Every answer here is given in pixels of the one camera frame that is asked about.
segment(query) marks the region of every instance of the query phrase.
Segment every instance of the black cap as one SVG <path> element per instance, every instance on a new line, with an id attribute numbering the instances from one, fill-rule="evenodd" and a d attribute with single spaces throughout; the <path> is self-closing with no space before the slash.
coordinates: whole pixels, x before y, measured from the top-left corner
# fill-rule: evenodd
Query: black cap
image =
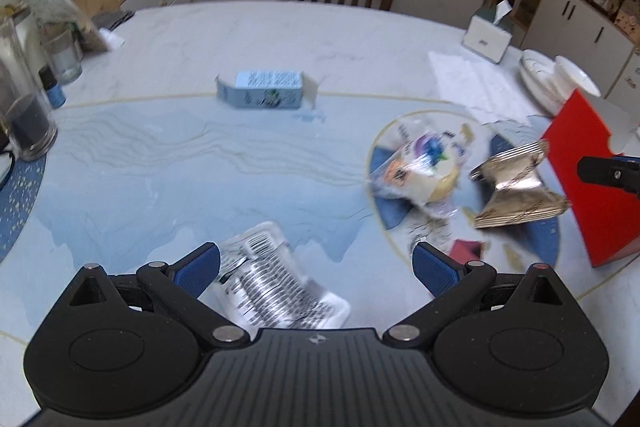
<path id="1" fill-rule="evenodd" d="M 51 89 L 58 83 L 56 77 L 53 76 L 53 71 L 51 71 L 51 68 L 48 66 L 44 66 L 40 71 L 38 71 L 38 74 L 42 81 L 42 87 L 44 87 L 45 90 Z"/>

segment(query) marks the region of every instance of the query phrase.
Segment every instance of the barcode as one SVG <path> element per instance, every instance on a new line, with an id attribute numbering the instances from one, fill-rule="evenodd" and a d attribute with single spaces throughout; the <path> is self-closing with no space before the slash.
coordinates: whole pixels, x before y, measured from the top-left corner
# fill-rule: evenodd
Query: barcode
<path id="1" fill-rule="evenodd" d="M 255 257 L 261 257 L 273 253 L 275 250 L 271 237 L 266 233 L 259 233 L 247 239 L 247 244 Z"/>

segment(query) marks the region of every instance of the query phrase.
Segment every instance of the dining table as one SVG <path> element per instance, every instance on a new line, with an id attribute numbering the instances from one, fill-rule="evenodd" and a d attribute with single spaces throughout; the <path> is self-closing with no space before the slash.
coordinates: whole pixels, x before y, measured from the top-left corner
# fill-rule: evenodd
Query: dining table
<path id="1" fill-rule="evenodd" d="M 501 272 L 551 264 L 609 352 L 594 409 L 613 422 L 640 389 L 637 255 L 591 267 L 571 210 L 559 217 L 551 257 L 472 225 L 481 201 L 468 173 L 487 159 L 492 137 L 517 146 L 551 122 L 521 83 L 520 50 L 509 47 L 492 64 L 462 45 L 460 28 L 302 2 L 145 9 L 115 32 L 124 44 L 86 54 L 82 75 L 63 86 L 52 149 L 20 162 L 4 189 L 1 427 L 37 412 L 24 350 L 84 264 L 134 273 L 265 221 L 282 229 L 312 279 L 350 304 L 344 327 L 381 334 L 433 298 L 412 273 L 417 239 L 445 252 L 456 239 L 478 241 L 482 259 Z M 254 109 L 217 97 L 218 80 L 232 84 L 248 70 L 301 72 L 317 87 L 315 100 Z M 380 215 L 367 184 L 372 151 L 397 142 L 401 118 L 472 136 L 449 219 L 414 209 L 390 225 Z M 540 175 L 562 191 L 548 162 Z M 216 309 L 209 289 L 200 300 Z"/>

